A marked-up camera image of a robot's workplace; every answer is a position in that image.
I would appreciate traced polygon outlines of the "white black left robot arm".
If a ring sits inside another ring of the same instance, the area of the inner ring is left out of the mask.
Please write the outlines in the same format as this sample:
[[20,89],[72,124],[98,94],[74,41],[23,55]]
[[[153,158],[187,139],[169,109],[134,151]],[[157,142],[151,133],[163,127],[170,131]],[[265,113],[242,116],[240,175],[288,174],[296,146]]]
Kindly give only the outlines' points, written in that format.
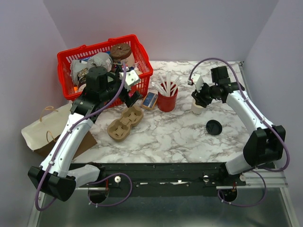
[[101,164],[88,163],[70,170],[71,161],[83,138],[90,131],[102,111],[120,99],[131,107],[139,98],[132,87],[140,82],[135,70],[119,66],[115,74],[104,67],[92,67],[86,75],[86,86],[71,106],[67,123],[49,155],[40,166],[30,167],[28,177],[36,193],[44,192],[61,201],[68,200],[74,190],[87,183],[95,187],[105,181]]

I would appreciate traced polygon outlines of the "brown lidded round container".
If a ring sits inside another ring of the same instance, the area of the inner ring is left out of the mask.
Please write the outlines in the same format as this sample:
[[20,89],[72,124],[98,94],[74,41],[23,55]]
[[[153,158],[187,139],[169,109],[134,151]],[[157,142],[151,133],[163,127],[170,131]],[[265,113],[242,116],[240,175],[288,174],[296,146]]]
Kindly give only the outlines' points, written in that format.
[[110,49],[110,56],[113,62],[125,62],[128,67],[133,67],[135,64],[132,49],[130,45],[126,43],[113,45]]

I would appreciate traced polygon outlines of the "red plastic shopping basket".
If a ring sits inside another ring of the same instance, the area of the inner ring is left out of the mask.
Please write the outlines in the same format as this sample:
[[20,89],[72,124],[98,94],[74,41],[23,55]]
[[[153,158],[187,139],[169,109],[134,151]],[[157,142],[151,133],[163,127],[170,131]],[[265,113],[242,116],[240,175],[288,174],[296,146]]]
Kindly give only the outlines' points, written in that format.
[[135,70],[140,78],[140,82],[132,86],[129,96],[138,91],[142,97],[145,97],[148,92],[150,77],[153,75],[153,68],[149,62],[148,54],[144,46],[139,42],[137,36],[125,35],[110,38],[108,41],[98,44],[89,46],[82,45],[57,54],[58,78],[65,99],[73,101],[82,93],[86,86],[85,74],[88,72],[87,62],[89,58],[101,52],[110,54],[110,49],[115,44],[121,43],[130,46],[135,61],[135,65],[131,67],[130,70]]

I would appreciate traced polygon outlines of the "black gold labelled jar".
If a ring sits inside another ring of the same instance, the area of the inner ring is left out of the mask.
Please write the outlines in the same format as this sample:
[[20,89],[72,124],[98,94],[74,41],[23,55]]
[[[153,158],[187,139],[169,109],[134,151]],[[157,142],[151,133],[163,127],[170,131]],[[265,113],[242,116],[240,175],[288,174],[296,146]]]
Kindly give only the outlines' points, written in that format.
[[84,68],[77,74],[78,78],[78,92],[82,92],[86,87],[86,75],[88,74],[88,69]]

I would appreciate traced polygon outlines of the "black plastic cup lid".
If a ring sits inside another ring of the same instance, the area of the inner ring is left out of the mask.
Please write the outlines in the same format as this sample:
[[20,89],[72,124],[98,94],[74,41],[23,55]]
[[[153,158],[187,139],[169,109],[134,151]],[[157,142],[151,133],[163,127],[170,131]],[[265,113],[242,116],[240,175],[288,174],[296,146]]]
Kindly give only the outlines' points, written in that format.
[[208,134],[216,136],[222,133],[222,125],[217,120],[209,120],[206,125],[206,131]]

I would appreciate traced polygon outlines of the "red ribbed cup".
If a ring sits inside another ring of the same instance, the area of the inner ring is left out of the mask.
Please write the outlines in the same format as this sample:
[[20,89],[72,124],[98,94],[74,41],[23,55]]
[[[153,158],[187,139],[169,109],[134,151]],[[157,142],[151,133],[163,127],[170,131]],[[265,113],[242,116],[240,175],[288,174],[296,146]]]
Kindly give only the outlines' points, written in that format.
[[177,99],[178,89],[176,89],[173,96],[164,96],[160,92],[158,92],[158,100],[157,106],[163,112],[170,112],[174,110],[176,106],[176,99]]

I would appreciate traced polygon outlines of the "brown paper bag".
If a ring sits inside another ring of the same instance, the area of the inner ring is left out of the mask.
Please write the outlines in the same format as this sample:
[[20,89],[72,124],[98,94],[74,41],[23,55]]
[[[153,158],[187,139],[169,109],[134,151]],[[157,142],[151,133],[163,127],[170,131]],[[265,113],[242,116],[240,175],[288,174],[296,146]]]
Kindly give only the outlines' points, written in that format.
[[71,102],[55,109],[45,107],[38,120],[21,130],[27,146],[38,155],[47,157],[59,139],[70,114]]

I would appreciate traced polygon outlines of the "small white pump bottle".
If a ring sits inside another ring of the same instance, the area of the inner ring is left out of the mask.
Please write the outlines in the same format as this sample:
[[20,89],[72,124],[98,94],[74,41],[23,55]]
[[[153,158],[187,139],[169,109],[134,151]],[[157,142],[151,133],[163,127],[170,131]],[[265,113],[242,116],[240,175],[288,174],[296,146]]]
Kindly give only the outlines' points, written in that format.
[[138,75],[141,75],[141,74],[142,74],[142,72],[139,70],[138,63],[135,63],[135,64],[134,64],[134,71],[135,71]]

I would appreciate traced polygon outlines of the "grey crumpled bag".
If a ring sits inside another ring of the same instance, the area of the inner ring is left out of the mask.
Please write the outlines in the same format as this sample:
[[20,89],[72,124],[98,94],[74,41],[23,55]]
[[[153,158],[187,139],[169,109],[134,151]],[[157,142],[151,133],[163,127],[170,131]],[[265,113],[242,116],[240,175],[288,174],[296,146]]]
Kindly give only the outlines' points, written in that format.
[[106,52],[99,52],[87,60],[73,60],[71,62],[71,79],[74,84],[78,84],[77,74],[82,69],[87,68],[88,71],[93,67],[103,67],[108,72],[111,71],[113,65],[113,61],[110,55]]

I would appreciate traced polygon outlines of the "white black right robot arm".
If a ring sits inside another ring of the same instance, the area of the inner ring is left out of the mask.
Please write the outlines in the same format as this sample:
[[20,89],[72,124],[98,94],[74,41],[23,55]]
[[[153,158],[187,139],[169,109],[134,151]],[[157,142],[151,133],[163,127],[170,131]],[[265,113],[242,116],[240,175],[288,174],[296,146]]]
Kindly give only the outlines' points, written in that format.
[[252,168],[280,160],[286,131],[274,125],[256,108],[240,82],[232,82],[227,67],[211,69],[213,84],[204,82],[202,76],[191,77],[188,83],[195,86],[192,97],[195,104],[206,108],[213,100],[226,103],[240,118],[250,137],[242,154],[226,162],[218,173],[218,181],[229,185],[235,175]]

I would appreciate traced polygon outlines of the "black mounting base rail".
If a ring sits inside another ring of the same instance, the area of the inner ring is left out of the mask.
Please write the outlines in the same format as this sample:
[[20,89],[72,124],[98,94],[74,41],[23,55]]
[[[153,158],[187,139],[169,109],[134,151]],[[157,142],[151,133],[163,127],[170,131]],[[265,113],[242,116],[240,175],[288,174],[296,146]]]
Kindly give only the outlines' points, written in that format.
[[222,163],[103,163],[109,197],[215,196],[217,187],[245,186]]

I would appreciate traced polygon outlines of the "cardboard cup carrier tray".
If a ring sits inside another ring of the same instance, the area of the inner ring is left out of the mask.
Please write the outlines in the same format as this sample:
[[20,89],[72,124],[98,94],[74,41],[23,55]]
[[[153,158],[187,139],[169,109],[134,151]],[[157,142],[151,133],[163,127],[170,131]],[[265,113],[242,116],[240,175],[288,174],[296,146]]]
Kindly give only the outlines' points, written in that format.
[[137,126],[143,119],[143,111],[137,106],[126,108],[122,111],[121,117],[114,120],[107,128],[108,135],[115,141],[124,141],[131,132],[131,129]]

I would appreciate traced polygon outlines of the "blue tan small box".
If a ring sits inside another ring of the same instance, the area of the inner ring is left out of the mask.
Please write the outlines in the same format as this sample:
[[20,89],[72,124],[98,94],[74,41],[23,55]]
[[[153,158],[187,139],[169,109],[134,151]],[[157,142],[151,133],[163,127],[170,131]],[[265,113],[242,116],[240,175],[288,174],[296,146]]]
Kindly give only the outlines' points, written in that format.
[[153,92],[148,92],[142,101],[141,107],[146,110],[153,110],[157,104],[158,95]]

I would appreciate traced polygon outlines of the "white paper coffee cup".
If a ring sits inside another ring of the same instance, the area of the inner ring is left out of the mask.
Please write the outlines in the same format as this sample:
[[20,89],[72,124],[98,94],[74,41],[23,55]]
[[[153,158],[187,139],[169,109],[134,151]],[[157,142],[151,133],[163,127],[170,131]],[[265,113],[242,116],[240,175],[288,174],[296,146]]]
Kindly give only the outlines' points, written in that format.
[[193,99],[191,104],[191,113],[194,115],[200,115],[203,111],[203,107],[196,104],[196,101]]

